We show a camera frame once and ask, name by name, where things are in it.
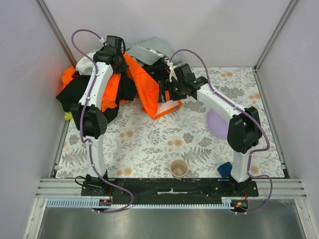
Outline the orange cloth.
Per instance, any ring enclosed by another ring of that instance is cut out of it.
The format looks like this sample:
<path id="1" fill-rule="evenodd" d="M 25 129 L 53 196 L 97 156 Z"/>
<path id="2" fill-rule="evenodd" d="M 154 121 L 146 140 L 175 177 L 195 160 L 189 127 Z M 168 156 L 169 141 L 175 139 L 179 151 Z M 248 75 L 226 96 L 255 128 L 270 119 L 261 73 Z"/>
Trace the orange cloth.
<path id="1" fill-rule="evenodd" d="M 160 92 L 158 82 L 156 82 L 142 68 L 142 66 L 140 66 L 137 63 L 137 61 L 133 59 L 133 57 L 126 53 L 124 54 L 124 58 L 129 66 L 125 74 L 135 83 L 135 86 L 137 88 L 137 93 L 135 97 L 138 96 L 140 98 L 143 105 L 143 112 L 147 113 L 152 119 L 156 120 L 160 117 L 174 112 L 182 106 L 182 102 L 180 100 L 167 101 L 166 103 L 158 103 L 158 97 Z M 70 72 L 74 71 L 75 73 L 79 74 L 74 67 L 70 67 L 66 70 L 69 70 Z"/>

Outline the yellow cloth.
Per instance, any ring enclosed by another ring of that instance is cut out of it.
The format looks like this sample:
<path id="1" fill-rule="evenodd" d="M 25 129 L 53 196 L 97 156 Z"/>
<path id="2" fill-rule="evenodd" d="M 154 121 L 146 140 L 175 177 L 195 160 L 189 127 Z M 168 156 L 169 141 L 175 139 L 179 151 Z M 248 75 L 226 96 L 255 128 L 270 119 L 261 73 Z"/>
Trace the yellow cloth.
<path id="1" fill-rule="evenodd" d="M 65 119 L 66 121 L 72 120 L 72 119 L 73 119 L 72 113 L 71 113 L 71 112 L 66 112 L 66 113 L 64 114 L 64 119 Z"/>

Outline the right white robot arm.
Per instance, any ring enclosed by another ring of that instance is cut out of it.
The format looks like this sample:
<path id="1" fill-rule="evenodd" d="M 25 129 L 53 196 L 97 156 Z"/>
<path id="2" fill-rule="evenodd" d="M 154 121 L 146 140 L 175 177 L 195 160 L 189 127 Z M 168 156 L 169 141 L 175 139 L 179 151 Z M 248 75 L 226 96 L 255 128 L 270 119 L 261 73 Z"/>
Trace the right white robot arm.
<path id="1" fill-rule="evenodd" d="M 211 89 L 210 81 L 197 78 L 188 64 L 174 66 L 169 62 L 167 71 L 169 78 L 159 81 L 161 102 L 193 97 L 219 114 L 228 123 L 227 142 L 233 149 L 231 179 L 236 183 L 247 181 L 248 154 L 262 136 L 258 110 L 237 105 L 219 90 Z"/>

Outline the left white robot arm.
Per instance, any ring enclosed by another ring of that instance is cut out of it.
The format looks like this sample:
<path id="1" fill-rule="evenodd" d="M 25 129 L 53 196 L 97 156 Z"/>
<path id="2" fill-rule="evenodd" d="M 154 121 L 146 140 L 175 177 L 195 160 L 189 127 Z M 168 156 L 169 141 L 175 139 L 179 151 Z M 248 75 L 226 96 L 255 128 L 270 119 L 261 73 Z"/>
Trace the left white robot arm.
<path id="1" fill-rule="evenodd" d="M 103 135 L 108 120 L 102 113 L 102 98 L 107 83 L 114 73 L 128 69 L 123 56 L 125 43 L 118 36 L 107 36 L 100 51 L 83 54 L 76 70 L 80 74 L 90 74 L 88 85 L 78 103 L 71 105 L 71 113 L 80 131 L 80 139 L 86 145 L 88 157 L 88 175 L 107 177 L 107 168 L 103 155 Z"/>

